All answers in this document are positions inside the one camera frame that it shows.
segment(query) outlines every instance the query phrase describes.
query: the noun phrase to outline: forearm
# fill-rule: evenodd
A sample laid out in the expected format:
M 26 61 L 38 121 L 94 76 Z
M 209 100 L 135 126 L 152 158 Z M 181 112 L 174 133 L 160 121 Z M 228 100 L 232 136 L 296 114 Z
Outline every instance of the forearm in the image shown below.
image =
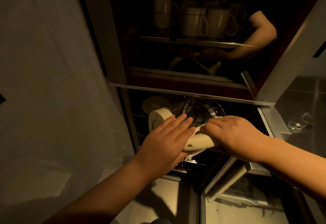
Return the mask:
M 313 198 L 326 199 L 326 159 L 275 139 L 262 165 Z
M 45 223 L 110 223 L 149 181 L 131 160 Z
M 263 49 L 276 39 L 276 30 L 273 25 L 259 27 L 251 36 L 233 51 L 231 59 L 243 58 Z

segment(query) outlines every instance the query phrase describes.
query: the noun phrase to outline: electric kettle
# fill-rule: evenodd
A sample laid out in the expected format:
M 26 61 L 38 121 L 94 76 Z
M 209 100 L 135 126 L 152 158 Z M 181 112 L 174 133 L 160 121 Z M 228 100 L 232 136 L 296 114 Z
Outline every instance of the electric kettle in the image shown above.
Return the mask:
M 193 122 L 190 127 L 196 127 L 194 134 L 187 141 L 184 151 L 202 152 L 206 148 L 211 148 L 217 144 L 204 134 L 196 134 L 200 127 L 208 122 L 210 118 L 221 118 L 225 116 L 223 108 L 214 99 L 210 98 L 193 98 L 184 102 L 180 102 L 170 107 L 164 107 L 149 114 L 148 126 L 151 132 L 163 121 L 172 115 L 177 118 L 181 114 L 187 114 L 187 117 L 192 117 Z

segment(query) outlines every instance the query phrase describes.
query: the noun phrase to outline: white mug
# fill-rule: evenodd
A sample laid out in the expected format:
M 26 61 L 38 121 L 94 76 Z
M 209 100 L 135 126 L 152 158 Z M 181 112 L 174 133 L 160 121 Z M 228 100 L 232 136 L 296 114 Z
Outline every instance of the white mug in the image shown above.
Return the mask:
M 178 10 L 178 5 L 171 3 L 171 0 L 154 0 L 154 25 L 157 28 L 169 28 L 172 23 L 171 7 Z
M 230 17 L 236 24 L 236 29 L 232 33 L 226 31 Z M 210 28 L 207 36 L 210 38 L 223 38 L 225 34 L 233 36 L 238 32 L 239 25 L 229 9 L 211 8 L 208 10 L 207 19 Z
M 209 24 L 206 15 L 206 9 L 201 7 L 188 7 L 185 13 L 181 14 L 181 32 L 185 36 L 207 36 Z

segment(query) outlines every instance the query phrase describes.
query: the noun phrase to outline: glass cabinet door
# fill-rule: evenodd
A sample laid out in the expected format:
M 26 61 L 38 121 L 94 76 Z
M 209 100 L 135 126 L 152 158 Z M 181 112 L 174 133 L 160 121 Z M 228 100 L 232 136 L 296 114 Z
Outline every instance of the glass cabinet door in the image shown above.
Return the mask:
M 252 99 L 317 0 L 110 0 L 127 85 Z

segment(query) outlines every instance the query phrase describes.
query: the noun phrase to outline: cream-colored kettle handle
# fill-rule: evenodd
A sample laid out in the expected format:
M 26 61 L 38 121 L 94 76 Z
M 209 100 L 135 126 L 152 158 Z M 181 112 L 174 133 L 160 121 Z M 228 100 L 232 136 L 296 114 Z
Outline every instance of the cream-colored kettle handle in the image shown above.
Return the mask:
M 169 118 L 170 116 L 172 116 L 172 113 L 170 112 L 169 109 L 166 108 L 161 108 L 152 111 L 149 114 L 149 118 L 148 118 L 149 131 L 151 132 L 154 128 L 159 126 L 161 123 L 163 123 L 165 119 Z M 196 151 L 196 150 L 211 148 L 218 145 L 208 135 L 204 135 L 204 134 L 195 135 L 199 131 L 201 126 L 196 127 L 194 134 L 187 141 L 183 149 L 184 151 Z

